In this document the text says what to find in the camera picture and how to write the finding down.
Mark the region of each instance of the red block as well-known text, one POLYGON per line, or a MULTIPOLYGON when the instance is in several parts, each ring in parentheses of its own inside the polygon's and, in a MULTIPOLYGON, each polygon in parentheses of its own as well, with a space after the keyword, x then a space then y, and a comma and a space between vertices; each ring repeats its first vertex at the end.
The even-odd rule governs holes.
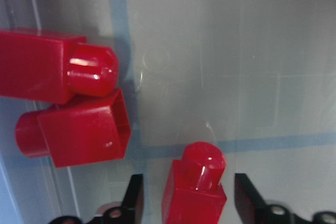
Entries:
POLYGON ((15 134, 25 156, 50 155, 55 167, 64 167, 123 158, 131 129, 121 89, 114 89, 105 98, 79 95, 25 113, 15 134))
POLYGON ((0 95, 65 104, 76 93, 103 97, 119 63, 86 37, 34 29, 0 30, 0 95))
POLYGON ((162 224, 216 224, 226 195, 220 178, 226 167, 214 145, 188 145, 182 160, 174 160, 162 199, 162 224))

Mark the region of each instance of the red plastic block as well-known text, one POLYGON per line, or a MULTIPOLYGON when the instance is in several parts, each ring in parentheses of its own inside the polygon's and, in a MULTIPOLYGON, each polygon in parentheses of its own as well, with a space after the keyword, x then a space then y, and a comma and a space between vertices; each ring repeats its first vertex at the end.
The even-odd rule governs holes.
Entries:
POLYGON ((76 96, 66 105, 23 114, 16 142, 27 157, 50 155, 56 167, 121 159, 131 135, 121 89, 105 98, 76 96))
POLYGON ((196 142, 174 160, 162 199, 162 224, 216 224, 226 195, 220 178, 226 167, 214 145, 196 142))
POLYGON ((117 84, 119 63, 108 47, 78 35, 0 30, 0 95, 65 104, 76 93, 103 97, 117 84))

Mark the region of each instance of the clear plastic bin wall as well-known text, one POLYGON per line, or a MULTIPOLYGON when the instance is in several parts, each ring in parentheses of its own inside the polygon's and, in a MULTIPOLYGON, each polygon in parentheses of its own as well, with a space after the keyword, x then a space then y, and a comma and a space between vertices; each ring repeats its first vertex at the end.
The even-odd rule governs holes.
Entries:
POLYGON ((336 208, 336 0, 0 0, 0 27, 88 36, 120 59, 125 159, 55 169, 25 158, 17 119, 47 104, 0 98, 0 218, 88 221, 145 174, 143 223, 161 223, 171 161, 207 141, 226 155, 221 223, 240 223, 234 172, 303 218, 336 208))

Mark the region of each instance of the red cylindrical knob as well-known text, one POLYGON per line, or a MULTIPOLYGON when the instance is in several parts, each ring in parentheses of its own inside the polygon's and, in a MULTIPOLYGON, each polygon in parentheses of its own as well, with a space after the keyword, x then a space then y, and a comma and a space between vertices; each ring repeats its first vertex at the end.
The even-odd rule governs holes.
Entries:
POLYGON ((74 93, 104 97, 118 80, 119 63, 108 47, 78 43, 68 65, 68 85, 74 93))
POLYGON ((49 155, 48 147, 38 123, 40 114, 41 111, 25 113, 16 124, 16 143, 20 151, 27 157, 49 155))
POLYGON ((218 187, 225 167, 220 149, 209 143, 196 142, 184 149, 180 172, 191 188, 210 191, 218 187))

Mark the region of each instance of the scratched plastic surface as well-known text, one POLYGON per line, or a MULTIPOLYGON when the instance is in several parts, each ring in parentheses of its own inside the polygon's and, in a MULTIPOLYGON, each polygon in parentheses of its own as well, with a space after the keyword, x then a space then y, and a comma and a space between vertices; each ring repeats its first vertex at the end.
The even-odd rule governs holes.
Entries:
POLYGON ((0 98, 0 193, 12 206, 0 213, 8 220, 89 220, 122 199, 131 174, 145 173, 143 223, 160 223, 171 162, 196 141, 215 144, 227 159, 220 223, 240 223, 234 172, 304 218, 336 211, 336 0, 0 3, 2 27, 82 34, 111 46, 132 125, 124 160, 54 169, 14 143, 18 117, 44 105, 0 98), (33 185, 39 190, 26 190, 33 185))

